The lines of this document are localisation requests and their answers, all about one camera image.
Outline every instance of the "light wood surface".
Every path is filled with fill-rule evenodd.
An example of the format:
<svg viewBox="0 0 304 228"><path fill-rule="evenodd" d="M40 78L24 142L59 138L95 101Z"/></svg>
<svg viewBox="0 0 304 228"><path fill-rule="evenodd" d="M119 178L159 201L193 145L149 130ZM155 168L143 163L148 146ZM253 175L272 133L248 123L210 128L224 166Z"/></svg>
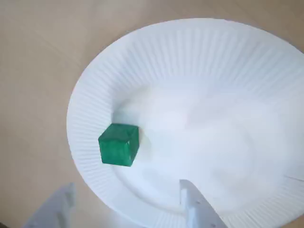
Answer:
<svg viewBox="0 0 304 228"><path fill-rule="evenodd" d="M83 69L113 41L194 17L259 27L304 51L304 0L0 0L0 222L21 227L52 192L74 182L73 228L137 228L77 172L67 105ZM300 227L303 217L286 226Z"/></svg>

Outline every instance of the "cube face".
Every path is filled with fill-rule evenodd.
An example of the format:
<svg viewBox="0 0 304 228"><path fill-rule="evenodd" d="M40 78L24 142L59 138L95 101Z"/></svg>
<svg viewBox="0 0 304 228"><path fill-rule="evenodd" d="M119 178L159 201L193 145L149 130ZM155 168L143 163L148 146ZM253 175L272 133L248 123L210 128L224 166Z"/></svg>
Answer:
<svg viewBox="0 0 304 228"><path fill-rule="evenodd" d="M112 123L98 141L103 163L131 166L139 148L139 129Z"/></svg>

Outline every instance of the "paper plate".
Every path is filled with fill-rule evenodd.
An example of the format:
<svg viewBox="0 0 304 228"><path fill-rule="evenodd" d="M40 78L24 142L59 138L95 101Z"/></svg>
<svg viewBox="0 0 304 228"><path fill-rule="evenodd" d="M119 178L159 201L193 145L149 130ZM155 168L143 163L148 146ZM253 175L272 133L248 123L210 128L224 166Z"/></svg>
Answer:
<svg viewBox="0 0 304 228"><path fill-rule="evenodd" d="M85 182L148 228L185 228L179 179L228 227L279 227L304 212L304 55L244 24L183 19L131 32L77 82L67 136ZM98 137L136 124L132 167L102 164Z"/></svg>

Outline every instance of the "white plastic part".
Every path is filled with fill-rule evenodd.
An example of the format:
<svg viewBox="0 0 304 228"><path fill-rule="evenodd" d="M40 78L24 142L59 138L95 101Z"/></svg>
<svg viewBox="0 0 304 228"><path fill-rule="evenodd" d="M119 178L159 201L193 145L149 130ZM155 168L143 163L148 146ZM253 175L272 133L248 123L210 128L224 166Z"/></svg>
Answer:
<svg viewBox="0 0 304 228"><path fill-rule="evenodd" d="M86 68L67 137L88 186L148 228L185 228L179 180L228 227L280 227L304 213L304 55L265 31L185 19L134 31ZM132 167L101 163L113 119L139 125Z"/></svg>
<svg viewBox="0 0 304 228"><path fill-rule="evenodd" d="M75 204L75 187L70 183L50 196L23 228L70 228L70 210Z"/></svg>
<svg viewBox="0 0 304 228"><path fill-rule="evenodd" d="M200 191L188 180L180 180L180 203L187 228L227 228Z"/></svg>

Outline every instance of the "green block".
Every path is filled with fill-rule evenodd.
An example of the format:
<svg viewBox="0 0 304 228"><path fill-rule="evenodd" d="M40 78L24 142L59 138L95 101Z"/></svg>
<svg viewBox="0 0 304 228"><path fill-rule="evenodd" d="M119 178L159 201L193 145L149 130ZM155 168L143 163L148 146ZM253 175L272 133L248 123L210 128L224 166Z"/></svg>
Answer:
<svg viewBox="0 0 304 228"><path fill-rule="evenodd" d="M98 138L103 163L131 166L139 148L137 126L112 123Z"/></svg>

